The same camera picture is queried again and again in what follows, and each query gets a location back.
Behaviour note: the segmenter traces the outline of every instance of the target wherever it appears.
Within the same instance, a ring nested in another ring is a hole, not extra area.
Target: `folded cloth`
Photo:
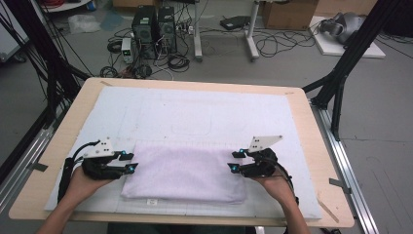
[[[228,146],[139,141],[122,195],[127,198],[167,199],[239,204],[245,199],[244,179],[227,163],[241,163]]]

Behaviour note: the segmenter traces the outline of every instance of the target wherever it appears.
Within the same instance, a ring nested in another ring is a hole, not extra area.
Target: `desktop computer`
[[[131,29],[139,56],[143,59],[156,59],[158,50],[155,44],[161,37],[155,6],[138,6]]]
[[[173,7],[162,7],[158,12],[158,24],[161,31],[162,52],[174,54],[176,49],[175,18]]]

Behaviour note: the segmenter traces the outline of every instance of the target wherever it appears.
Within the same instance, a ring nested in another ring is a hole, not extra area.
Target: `metal frame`
[[[346,80],[349,77],[350,72],[352,72],[353,68],[355,68],[358,61],[364,55],[365,51],[376,39],[382,27],[395,13],[395,10],[400,3],[401,0],[377,1],[359,31],[354,34],[354,39],[352,39],[348,49],[341,56],[334,69],[325,77],[303,88],[304,92],[308,93],[309,91],[321,87],[317,96],[311,99],[312,104],[321,109],[326,109],[328,103],[335,97],[331,131],[336,140],[340,140],[338,132]]]
[[[377,229],[376,223],[370,210],[368,209],[361,189],[358,186],[357,178],[355,176],[355,173],[353,172],[352,166],[350,165],[343,144],[341,143],[341,141],[336,140],[334,134],[329,130],[331,127],[331,117],[328,113],[328,110],[318,109],[317,114],[322,121],[322,126],[327,135],[327,139],[330,143],[331,150],[334,154],[333,156],[335,158],[336,164],[339,167],[342,179],[344,180],[344,185],[352,189],[352,193],[349,196],[353,201],[358,220],[361,224],[362,229],[364,230],[364,233],[378,234],[379,231]]]
[[[50,126],[48,129],[42,129],[27,147],[20,160],[9,173],[7,179],[1,184],[0,214],[3,213],[10,200],[16,195],[16,192],[21,189],[21,185],[25,183],[31,174],[32,169],[30,169],[30,165],[37,163],[48,146],[49,141],[52,139],[54,132],[55,128],[53,126]]]

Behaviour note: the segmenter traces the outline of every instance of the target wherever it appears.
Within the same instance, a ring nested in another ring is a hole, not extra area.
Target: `metal bracket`
[[[32,163],[32,164],[30,164],[30,165],[27,166],[27,168],[28,168],[29,170],[37,170],[37,171],[40,171],[40,172],[42,172],[42,173],[43,173],[48,167],[49,167],[49,166],[44,165],[44,164],[41,164],[41,163]]]
[[[329,179],[329,182],[330,182],[330,184],[332,184],[332,185],[336,185],[336,186],[338,186],[338,187],[341,187],[341,188],[343,189],[343,192],[344,192],[345,194],[352,194],[352,188],[346,186],[343,181],[340,181],[340,180],[334,179],[334,178],[330,178],[330,179]]]
[[[252,138],[251,144],[249,145],[248,152],[253,153],[265,148],[282,140],[282,136],[254,136]]]
[[[88,153],[84,154],[83,158],[109,157],[113,156],[113,153],[112,142],[108,137],[107,139],[101,140],[99,144],[95,145],[94,148],[88,151]]]

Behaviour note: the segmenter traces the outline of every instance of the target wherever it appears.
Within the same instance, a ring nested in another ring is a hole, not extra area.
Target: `white towel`
[[[227,163],[242,163],[228,146],[139,141],[132,163],[139,163],[122,190],[127,198],[168,199],[239,204],[245,199],[244,178]]]

